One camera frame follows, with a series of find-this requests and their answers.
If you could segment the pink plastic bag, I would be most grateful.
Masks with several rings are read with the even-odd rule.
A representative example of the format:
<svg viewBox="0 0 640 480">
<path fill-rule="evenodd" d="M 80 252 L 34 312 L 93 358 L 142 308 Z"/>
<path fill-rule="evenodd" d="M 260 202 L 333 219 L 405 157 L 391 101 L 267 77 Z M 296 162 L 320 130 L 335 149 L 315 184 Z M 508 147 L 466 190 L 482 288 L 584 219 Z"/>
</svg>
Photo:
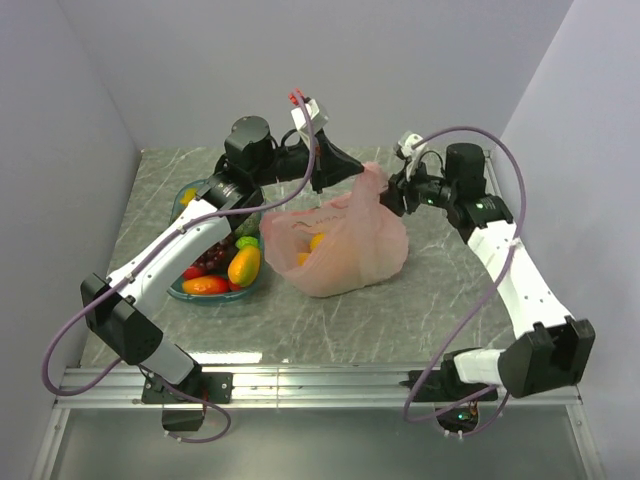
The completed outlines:
<svg viewBox="0 0 640 480">
<path fill-rule="evenodd" d="M 311 297 L 330 297 L 385 281 L 407 260 L 409 238 L 402 220 L 380 204 L 389 176 L 366 163 L 349 193 L 302 211 L 266 213 L 260 223 L 267 264 Z M 311 252 L 314 235 L 326 238 Z M 299 266 L 297 254 L 310 252 Z"/>
</svg>

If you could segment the yellow orange fruit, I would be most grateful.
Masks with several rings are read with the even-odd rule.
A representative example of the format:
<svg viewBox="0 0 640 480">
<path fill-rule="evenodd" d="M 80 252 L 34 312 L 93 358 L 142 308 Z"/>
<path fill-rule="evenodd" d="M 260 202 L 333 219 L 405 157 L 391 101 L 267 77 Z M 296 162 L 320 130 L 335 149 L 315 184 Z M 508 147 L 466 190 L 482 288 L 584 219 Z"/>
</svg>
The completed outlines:
<svg viewBox="0 0 640 480">
<path fill-rule="evenodd" d="M 314 235 L 309 243 L 309 250 L 313 252 L 325 238 L 326 238 L 325 233 L 318 233 Z"/>
</svg>

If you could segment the orange peach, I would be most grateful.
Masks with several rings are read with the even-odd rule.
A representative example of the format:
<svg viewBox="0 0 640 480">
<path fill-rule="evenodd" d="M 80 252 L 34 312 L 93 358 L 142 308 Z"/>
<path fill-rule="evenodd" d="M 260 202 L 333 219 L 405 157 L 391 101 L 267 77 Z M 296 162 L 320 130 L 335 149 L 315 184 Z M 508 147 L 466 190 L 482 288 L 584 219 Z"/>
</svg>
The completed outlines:
<svg viewBox="0 0 640 480">
<path fill-rule="evenodd" d="M 299 266 L 302 266 L 309 259 L 311 253 L 310 252 L 300 252 L 297 254 L 297 263 Z"/>
</svg>

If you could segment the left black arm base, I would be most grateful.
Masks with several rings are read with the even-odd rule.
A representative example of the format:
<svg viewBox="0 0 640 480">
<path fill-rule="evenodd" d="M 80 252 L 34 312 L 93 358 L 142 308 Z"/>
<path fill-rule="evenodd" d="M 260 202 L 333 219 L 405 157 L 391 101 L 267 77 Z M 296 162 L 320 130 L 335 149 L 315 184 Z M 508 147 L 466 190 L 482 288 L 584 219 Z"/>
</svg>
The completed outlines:
<svg viewBox="0 0 640 480">
<path fill-rule="evenodd" d="M 146 374 L 141 403 L 162 407 L 162 427 L 169 433 L 195 433 L 213 411 L 223 415 L 225 428 L 230 426 L 230 416 L 222 405 L 230 403 L 232 390 L 231 372 L 199 372 L 177 386 L 159 375 Z"/>
</svg>

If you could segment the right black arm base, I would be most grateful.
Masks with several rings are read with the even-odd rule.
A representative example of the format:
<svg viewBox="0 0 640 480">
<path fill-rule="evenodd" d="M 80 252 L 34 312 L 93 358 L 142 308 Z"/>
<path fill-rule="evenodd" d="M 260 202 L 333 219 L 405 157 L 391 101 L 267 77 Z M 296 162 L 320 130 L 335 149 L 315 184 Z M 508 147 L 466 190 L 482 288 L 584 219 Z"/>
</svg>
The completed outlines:
<svg viewBox="0 0 640 480">
<path fill-rule="evenodd" d="M 454 374 L 434 370 L 418 390 L 414 397 L 414 402 L 448 405 L 475 394 L 486 387 L 487 385 L 482 383 L 461 383 Z M 479 426 L 479 403 L 493 402 L 497 399 L 497 391 L 492 390 L 436 417 L 435 421 L 445 433 L 470 433 Z"/>
</svg>

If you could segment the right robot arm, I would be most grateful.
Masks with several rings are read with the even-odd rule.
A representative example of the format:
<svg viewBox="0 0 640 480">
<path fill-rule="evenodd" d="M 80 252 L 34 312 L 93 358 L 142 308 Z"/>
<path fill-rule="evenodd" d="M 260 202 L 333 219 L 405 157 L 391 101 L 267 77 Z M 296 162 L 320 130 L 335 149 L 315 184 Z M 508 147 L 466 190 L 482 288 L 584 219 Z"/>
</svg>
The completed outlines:
<svg viewBox="0 0 640 480">
<path fill-rule="evenodd" d="M 381 202 L 399 216 L 419 206 L 443 209 L 450 225 L 480 260 L 509 314 L 514 342 L 504 350 L 470 348 L 444 355 L 426 386 L 441 400 L 458 400 L 489 385 L 515 398 L 582 380 L 595 330 L 577 320 L 557 299 L 519 238 L 518 223 L 505 202 L 486 190 L 485 155 L 471 143 L 455 143 L 440 156 L 431 175 L 430 153 L 415 134 L 399 141 L 402 170 L 391 176 Z"/>
</svg>

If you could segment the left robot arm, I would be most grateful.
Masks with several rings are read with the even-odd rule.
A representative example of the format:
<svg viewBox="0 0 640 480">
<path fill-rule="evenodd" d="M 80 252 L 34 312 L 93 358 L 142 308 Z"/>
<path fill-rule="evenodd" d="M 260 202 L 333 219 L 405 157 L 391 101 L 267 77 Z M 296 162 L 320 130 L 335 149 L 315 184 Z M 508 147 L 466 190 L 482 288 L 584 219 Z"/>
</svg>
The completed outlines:
<svg viewBox="0 0 640 480">
<path fill-rule="evenodd" d="M 213 174 L 178 218 L 107 279 L 92 274 L 82 282 L 87 326 L 121 360 L 163 378 L 177 401 L 193 400 L 201 367 L 153 323 L 161 297 L 201 254 L 263 208 L 263 186 L 301 180 L 321 192 L 363 169 L 320 127 L 309 141 L 288 146 L 275 142 L 265 119 L 237 120 Z"/>
</svg>

